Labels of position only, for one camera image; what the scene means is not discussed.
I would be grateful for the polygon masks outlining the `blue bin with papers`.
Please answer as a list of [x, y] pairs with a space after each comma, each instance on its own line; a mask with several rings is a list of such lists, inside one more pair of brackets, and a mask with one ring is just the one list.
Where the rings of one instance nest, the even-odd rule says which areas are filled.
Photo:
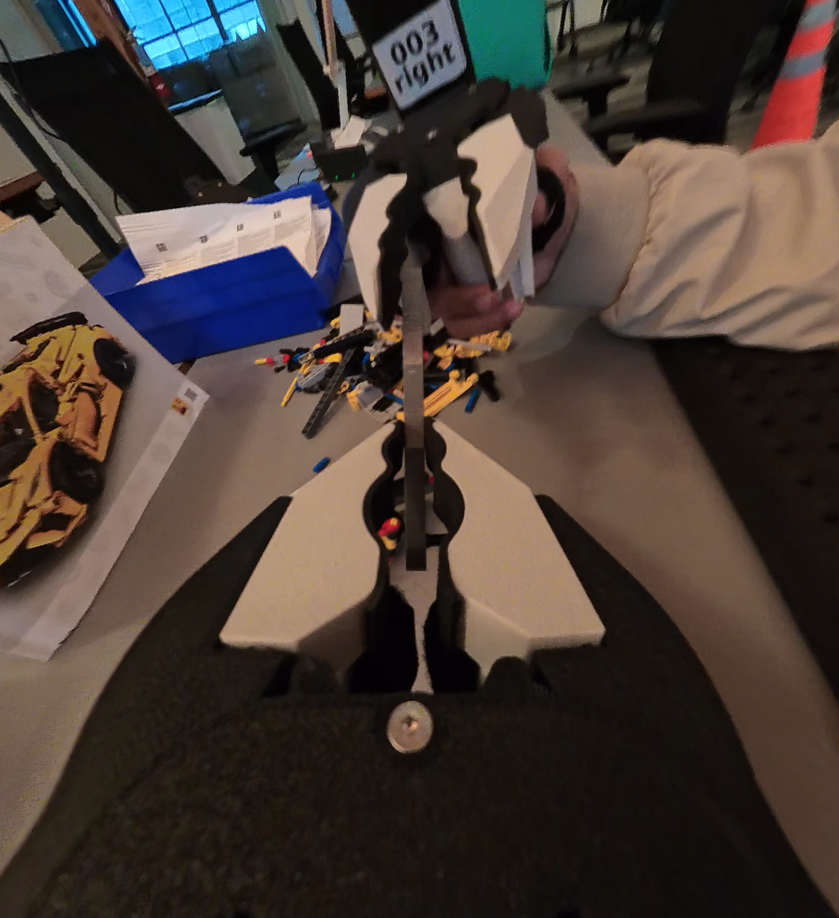
[[281, 250], [314, 276], [331, 223], [330, 209], [318, 207], [311, 197], [207, 204], [117, 218], [145, 283]]

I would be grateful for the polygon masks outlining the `wooden stick stand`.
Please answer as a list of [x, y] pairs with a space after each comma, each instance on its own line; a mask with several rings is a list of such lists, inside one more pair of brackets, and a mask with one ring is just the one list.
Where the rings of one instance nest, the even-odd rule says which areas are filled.
[[333, 84], [338, 98], [339, 129], [344, 130], [350, 121], [349, 98], [345, 64], [340, 59], [337, 26], [332, 1], [317, 1], [320, 21], [323, 25], [323, 45], [325, 53], [324, 72]]

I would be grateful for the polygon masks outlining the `black perforated panel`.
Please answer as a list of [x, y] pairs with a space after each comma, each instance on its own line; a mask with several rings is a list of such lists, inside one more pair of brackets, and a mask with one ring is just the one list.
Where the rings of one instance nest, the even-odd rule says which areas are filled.
[[839, 705], [839, 351], [653, 350]]

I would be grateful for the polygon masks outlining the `white car instruction booklet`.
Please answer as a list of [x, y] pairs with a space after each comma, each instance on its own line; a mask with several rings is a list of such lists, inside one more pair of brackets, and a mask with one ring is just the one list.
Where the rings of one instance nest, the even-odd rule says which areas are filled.
[[0, 651], [79, 625], [206, 402], [33, 220], [0, 230]]

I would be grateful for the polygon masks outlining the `long dark grey beam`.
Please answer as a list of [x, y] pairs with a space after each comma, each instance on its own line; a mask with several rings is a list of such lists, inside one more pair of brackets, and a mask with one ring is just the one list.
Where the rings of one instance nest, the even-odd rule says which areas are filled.
[[401, 271], [403, 316], [404, 559], [425, 571], [425, 408], [423, 339], [431, 326], [422, 264], [409, 247]]

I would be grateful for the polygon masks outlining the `pile of brick pieces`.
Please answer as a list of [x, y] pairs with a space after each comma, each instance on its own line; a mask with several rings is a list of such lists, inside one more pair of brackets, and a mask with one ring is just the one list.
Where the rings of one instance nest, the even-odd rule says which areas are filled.
[[[282, 348], [254, 361], [274, 374], [290, 376], [282, 407], [300, 393], [317, 398], [302, 431], [306, 439], [316, 436], [338, 404], [380, 423], [404, 419], [402, 316], [397, 315], [388, 327], [366, 318], [352, 330], [344, 330], [343, 319], [343, 313], [337, 315], [310, 346]], [[513, 344], [510, 328], [459, 338], [440, 320], [434, 321], [420, 346], [424, 418], [434, 419], [455, 403], [464, 403], [469, 413], [482, 397], [500, 400], [493, 369], [481, 363], [508, 353]]]

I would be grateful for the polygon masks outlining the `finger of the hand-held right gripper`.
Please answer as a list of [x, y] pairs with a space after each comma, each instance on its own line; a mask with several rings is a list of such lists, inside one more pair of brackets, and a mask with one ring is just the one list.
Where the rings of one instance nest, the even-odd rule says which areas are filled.
[[532, 211], [538, 194], [533, 148], [513, 116], [483, 124], [457, 147], [471, 240], [486, 280], [517, 302], [533, 296]]
[[383, 328], [401, 315], [403, 328], [426, 331], [423, 249], [414, 239], [421, 214], [417, 183], [407, 174], [387, 174], [367, 184], [349, 226], [360, 292]]

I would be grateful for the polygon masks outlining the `person's right forearm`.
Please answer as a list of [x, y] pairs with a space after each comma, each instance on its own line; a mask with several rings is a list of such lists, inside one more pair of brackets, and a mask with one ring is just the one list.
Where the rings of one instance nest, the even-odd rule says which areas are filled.
[[630, 338], [839, 349], [839, 120], [748, 153], [656, 140], [613, 165], [548, 112], [578, 208], [541, 304]]

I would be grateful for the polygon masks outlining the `blue plastic storage box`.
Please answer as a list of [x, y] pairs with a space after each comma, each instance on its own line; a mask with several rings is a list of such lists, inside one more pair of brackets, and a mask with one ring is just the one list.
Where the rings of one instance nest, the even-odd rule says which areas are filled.
[[265, 251], [145, 283], [129, 247], [93, 287], [171, 362], [239, 350], [321, 328], [335, 299], [346, 249], [341, 218], [319, 183], [294, 186], [255, 204], [311, 197], [332, 218], [314, 276], [287, 251]]

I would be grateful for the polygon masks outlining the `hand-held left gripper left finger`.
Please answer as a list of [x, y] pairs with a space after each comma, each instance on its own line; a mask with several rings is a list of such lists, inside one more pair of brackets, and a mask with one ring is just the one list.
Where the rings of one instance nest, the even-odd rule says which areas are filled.
[[392, 512], [403, 441], [400, 422], [381, 427], [283, 503], [223, 645], [317, 659], [356, 693], [413, 687], [414, 611], [377, 534]]

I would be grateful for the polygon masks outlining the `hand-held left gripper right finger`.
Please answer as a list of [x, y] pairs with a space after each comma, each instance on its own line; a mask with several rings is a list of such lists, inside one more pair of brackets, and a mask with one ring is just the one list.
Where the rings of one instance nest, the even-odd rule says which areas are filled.
[[425, 620], [432, 690], [474, 692], [504, 658], [600, 645], [606, 627], [534, 492], [439, 421], [425, 457], [444, 527]]

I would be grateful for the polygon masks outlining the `orange traffic cone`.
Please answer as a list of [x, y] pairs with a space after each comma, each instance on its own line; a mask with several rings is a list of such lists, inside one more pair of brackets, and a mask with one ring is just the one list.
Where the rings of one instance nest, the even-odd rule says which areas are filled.
[[805, 1], [751, 151], [813, 138], [835, 16], [836, 2]]

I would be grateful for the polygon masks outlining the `large black panel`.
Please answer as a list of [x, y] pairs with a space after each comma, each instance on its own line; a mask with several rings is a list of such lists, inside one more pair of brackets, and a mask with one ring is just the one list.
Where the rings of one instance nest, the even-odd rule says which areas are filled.
[[110, 40], [0, 74], [133, 211], [245, 200]]

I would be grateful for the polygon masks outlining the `teal green storage box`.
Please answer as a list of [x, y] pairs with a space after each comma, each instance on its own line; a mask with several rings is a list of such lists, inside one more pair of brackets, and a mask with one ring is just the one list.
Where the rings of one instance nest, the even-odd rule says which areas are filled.
[[475, 79], [540, 90], [550, 81], [553, 51], [545, 1], [459, 1]]

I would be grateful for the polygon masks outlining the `black device with green light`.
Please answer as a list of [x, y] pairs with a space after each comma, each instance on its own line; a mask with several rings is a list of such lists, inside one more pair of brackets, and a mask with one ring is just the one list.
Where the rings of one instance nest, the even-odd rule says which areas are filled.
[[312, 142], [310, 153], [324, 180], [332, 184], [355, 180], [369, 162], [367, 151], [361, 144], [337, 148]]

